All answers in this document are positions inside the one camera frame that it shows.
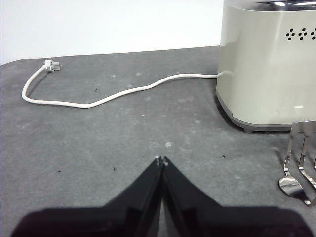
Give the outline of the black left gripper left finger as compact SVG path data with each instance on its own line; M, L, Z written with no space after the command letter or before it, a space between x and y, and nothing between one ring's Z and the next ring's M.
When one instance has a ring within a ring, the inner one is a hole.
M162 159L100 207L48 208L27 214L13 237L150 237L158 233Z

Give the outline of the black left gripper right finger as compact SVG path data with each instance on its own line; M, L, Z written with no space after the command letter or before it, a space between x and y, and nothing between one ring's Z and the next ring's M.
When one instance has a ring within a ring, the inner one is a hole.
M179 237L311 237L302 216L272 206L221 206L162 157L168 232Z

